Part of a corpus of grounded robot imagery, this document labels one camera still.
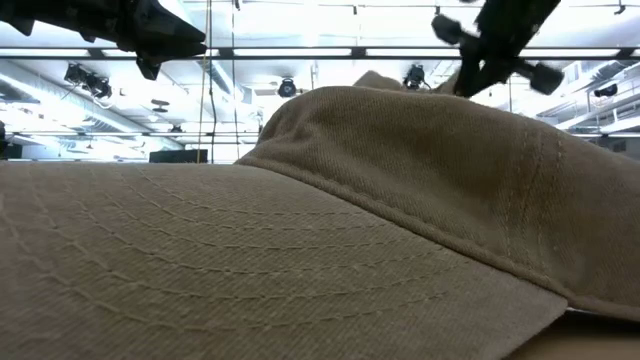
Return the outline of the black overhead frame bar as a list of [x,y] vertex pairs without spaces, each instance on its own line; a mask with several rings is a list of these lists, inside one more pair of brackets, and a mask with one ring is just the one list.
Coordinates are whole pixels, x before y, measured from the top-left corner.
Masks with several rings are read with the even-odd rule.
[[[221,47],[208,50],[207,58],[221,60],[458,60],[456,47]],[[0,48],[0,59],[133,59],[133,52],[116,48]],[[532,47],[520,52],[527,60],[640,60],[640,47]]]

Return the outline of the dark monitor screen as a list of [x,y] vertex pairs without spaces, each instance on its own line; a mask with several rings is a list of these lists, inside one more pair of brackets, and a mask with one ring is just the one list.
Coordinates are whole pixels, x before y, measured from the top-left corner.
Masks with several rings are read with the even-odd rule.
[[207,163],[208,151],[205,149],[192,150],[163,150],[149,154],[150,163]]

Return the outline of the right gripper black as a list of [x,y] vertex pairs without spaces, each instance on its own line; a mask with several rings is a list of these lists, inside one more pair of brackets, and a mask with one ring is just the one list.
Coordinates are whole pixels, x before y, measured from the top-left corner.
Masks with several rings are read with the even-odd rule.
[[563,81],[563,72],[544,63],[533,65],[520,52],[560,1],[486,0],[475,19],[476,35],[463,30],[460,22],[436,15],[432,28],[437,38],[456,45],[462,57],[454,93],[470,98],[517,73],[530,81],[533,90],[552,94]]

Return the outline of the beige cotton baseball cap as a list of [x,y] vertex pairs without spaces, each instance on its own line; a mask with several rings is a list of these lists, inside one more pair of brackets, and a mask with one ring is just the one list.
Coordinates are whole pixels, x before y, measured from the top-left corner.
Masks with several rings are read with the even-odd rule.
[[640,162],[366,73],[232,165],[0,164],[0,360],[640,360]]

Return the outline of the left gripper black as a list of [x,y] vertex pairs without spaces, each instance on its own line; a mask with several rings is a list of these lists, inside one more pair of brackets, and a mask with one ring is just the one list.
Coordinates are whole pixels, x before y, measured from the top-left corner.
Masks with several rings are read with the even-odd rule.
[[[77,32],[85,41],[97,38],[156,58],[204,54],[206,35],[167,10],[158,0],[0,0],[0,22],[31,36],[36,22]],[[156,58],[138,56],[147,80],[161,69]]]

